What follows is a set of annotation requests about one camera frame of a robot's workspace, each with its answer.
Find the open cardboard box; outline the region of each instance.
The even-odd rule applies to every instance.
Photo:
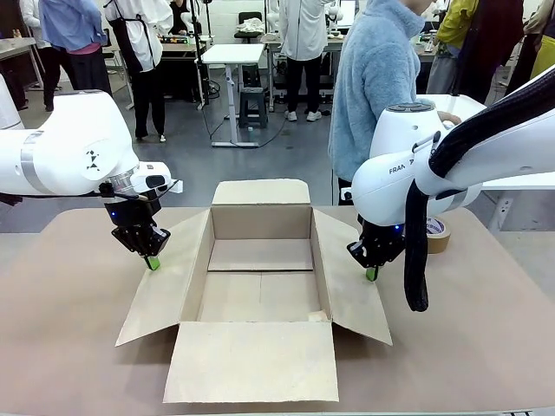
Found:
[[[357,231],[310,206],[300,180],[223,182],[171,229],[117,346],[180,325],[165,402],[338,401],[331,323],[391,345]]]

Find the shoe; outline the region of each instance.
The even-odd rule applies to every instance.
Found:
[[[312,113],[310,111],[309,115],[306,116],[306,120],[310,122],[320,120],[321,118],[322,118],[322,113],[320,113],[319,111],[316,111],[315,113]]]
[[[294,111],[286,111],[285,118],[289,121],[297,121],[297,113]]]

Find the white shirt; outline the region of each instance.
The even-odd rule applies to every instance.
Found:
[[[281,0],[281,53],[295,61],[318,58],[328,44],[324,5],[333,0]]]
[[[147,24],[148,34],[141,22],[126,22],[127,34],[133,47],[133,52],[143,68],[142,72],[153,69],[160,63],[162,57],[162,44],[158,35],[166,36],[173,27],[172,8],[167,0],[114,0],[124,19],[135,19],[137,15]],[[115,20],[120,15],[114,1],[107,2],[104,13],[107,20]]]
[[[36,46],[39,49],[50,46],[48,42],[42,39],[41,21],[39,20],[38,0],[19,0],[19,8],[23,21],[33,32]]]

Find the hand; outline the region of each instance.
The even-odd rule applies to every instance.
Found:
[[[451,114],[451,113],[446,113],[444,111],[438,111],[437,115],[440,116],[441,122],[451,121],[456,126],[459,125],[460,123],[462,123],[462,120],[460,119],[460,117],[457,117],[456,115]]]

